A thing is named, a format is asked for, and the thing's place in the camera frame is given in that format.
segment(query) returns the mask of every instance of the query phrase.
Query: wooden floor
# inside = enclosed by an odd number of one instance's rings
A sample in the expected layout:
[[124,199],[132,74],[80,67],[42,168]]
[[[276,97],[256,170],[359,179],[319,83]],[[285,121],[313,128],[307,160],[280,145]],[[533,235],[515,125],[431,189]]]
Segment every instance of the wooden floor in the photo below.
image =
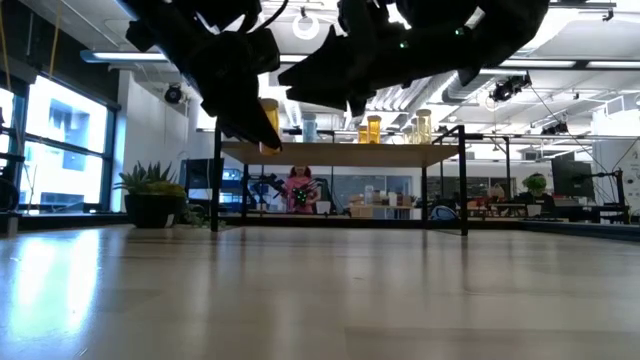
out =
[[524,232],[0,240],[0,359],[640,358],[640,247]]

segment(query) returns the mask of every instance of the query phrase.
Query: person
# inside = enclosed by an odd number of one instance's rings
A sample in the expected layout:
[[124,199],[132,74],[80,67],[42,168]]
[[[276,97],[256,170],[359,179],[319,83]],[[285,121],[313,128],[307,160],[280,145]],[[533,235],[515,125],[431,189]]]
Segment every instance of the person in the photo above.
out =
[[311,178],[311,169],[308,166],[294,166],[291,168],[289,178],[284,184],[284,188],[287,191],[287,212],[297,214],[313,214],[312,205],[315,204],[320,194],[318,190],[311,191],[307,196],[307,203],[304,206],[296,206],[295,196],[293,195],[293,189],[301,189],[305,185],[310,184],[313,181]]

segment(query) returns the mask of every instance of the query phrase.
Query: yellow container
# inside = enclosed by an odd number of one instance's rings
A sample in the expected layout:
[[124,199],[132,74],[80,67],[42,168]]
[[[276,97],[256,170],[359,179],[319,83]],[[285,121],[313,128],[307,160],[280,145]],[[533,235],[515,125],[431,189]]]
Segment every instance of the yellow container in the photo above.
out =
[[382,118],[380,116],[369,116],[367,118],[369,123],[369,144],[380,144],[380,124]]
[[[265,114],[269,118],[269,122],[271,122],[271,126],[278,133],[280,133],[280,117],[278,115],[278,100],[275,99],[260,99],[260,105],[262,105],[262,109],[264,109]],[[280,153],[280,149],[272,149],[263,143],[260,143],[260,153],[262,155],[275,155]]]
[[416,143],[431,143],[431,110],[423,109],[416,112],[418,119],[416,121]]
[[358,144],[369,143],[369,128],[367,125],[358,126]]

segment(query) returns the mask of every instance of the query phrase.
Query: green plant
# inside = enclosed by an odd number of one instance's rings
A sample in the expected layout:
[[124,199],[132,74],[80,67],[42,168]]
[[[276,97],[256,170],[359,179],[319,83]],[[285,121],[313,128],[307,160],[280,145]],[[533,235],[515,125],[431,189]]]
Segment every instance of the green plant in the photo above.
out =
[[162,170],[160,162],[149,164],[147,168],[140,162],[133,167],[131,173],[120,173],[121,182],[115,184],[114,189],[123,189],[129,194],[170,195],[186,197],[184,188],[173,183],[175,172],[169,176],[171,164]]
[[547,179],[540,173],[535,173],[522,181],[529,192],[534,196],[540,196],[547,189]]
[[[202,207],[201,205],[187,204],[184,210],[182,210],[182,216],[186,221],[186,224],[191,225],[193,227],[208,228],[209,224],[211,224],[211,222],[207,219],[207,216],[205,215],[205,208]],[[222,220],[218,220],[218,229],[223,229],[226,226],[227,226],[226,222]]]

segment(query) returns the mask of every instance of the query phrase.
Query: glass jar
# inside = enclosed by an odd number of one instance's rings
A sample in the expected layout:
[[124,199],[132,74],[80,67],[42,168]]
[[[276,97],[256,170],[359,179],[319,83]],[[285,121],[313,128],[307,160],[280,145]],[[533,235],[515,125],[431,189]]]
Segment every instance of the glass jar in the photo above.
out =
[[380,144],[380,125],[382,118],[372,115],[367,118],[369,123],[369,144]]
[[[278,100],[275,99],[260,99],[260,105],[262,105],[262,109],[265,114],[267,114],[267,118],[269,118],[269,122],[271,122],[271,126],[280,133],[280,117],[278,115]],[[262,155],[275,155],[280,153],[280,149],[272,149],[263,143],[260,143],[260,153]]]
[[367,125],[358,126],[358,144],[369,143],[369,128]]
[[422,109],[416,112],[418,116],[416,121],[416,143],[431,143],[431,110]]
[[411,125],[402,130],[402,137],[404,138],[405,144],[413,144],[413,127]]
[[318,123],[316,123],[315,118],[302,120],[302,142],[304,143],[316,142],[317,132],[318,132]]

